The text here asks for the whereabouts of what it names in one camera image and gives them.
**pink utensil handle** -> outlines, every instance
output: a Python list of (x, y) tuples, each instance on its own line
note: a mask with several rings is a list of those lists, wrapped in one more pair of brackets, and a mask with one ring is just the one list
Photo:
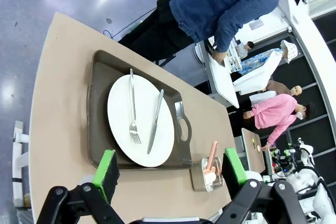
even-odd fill
[(214, 162), (214, 158), (216, 156), (217, 146), (218, 146), (218, 142), (214, 141), (212, 143), (212, 146), (211, 146), (211, 151), (210, 151), (208, 163), (206, 164), (206, 169), (207, 170), (210, 170), (210, 168), (212, 167), (212, 164)]

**tray handle hole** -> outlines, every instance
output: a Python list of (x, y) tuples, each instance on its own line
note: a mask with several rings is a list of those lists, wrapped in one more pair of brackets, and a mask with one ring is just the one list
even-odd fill
[(182, 141), (187, 141), (188, 139), (187, 123), (185, 122), (184, 118), (180, 118), (178, 122), (179, 122), (178, 132), (180, 134), (180, 138)]

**white plate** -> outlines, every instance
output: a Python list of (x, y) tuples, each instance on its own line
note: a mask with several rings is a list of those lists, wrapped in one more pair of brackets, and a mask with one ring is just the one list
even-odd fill
[(136, 126), (141, 144), (131, 140), (129, 126), (132, 122), (130, 75), (119, 78), (112, 86), (107, 102), (107, 115), (117, 144), (134, 162), (145, 167), (162, 165), (170, 156), (174, 145), (174, 124), (164, 98), (150, 154), (147, 154), (159, 90), (148, 80), (134, 75)]

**blue shirt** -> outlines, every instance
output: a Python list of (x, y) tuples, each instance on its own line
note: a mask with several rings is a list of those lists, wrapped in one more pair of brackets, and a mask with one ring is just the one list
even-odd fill
[(215, 36), (216, 51), (226, 52), (238, 30), (270, 13), (279, 0), (170, 0), (179, 28), (195, 42)]
[(258, 55), (255, 55), (247, 60), (244, 60), (241, 63), (241, 67), (243, 68), (241, 71), (238, 71), (238, 73), (245, 75), (247, 73), (250, 73), (252, 70), (255, 70), (257, 68), (260, 68), (262, 65), (265, 64), (266, 60), (268, 60), (269, 56), (272, 52), (282, 52), (280, 48), (270, 49), (266, 52), (262, 52)]

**silver fork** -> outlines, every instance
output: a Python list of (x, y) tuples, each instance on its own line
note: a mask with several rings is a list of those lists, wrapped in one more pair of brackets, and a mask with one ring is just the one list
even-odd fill
[(137, 129), (137, 125), (136, 125), (136, 113), (135, 113), (135, 100), (134, 100), (134, 78), (133, 78), (133, 69), (131, 69), (131, 99), (132, 99), (132, 123), (130, 124), (130, 134), (131, 134), (131, 138), (133, 139), (135, 144), (141, 144), (141, 140), (139, 137), (139, 133), (138, 133), (138, 129)]

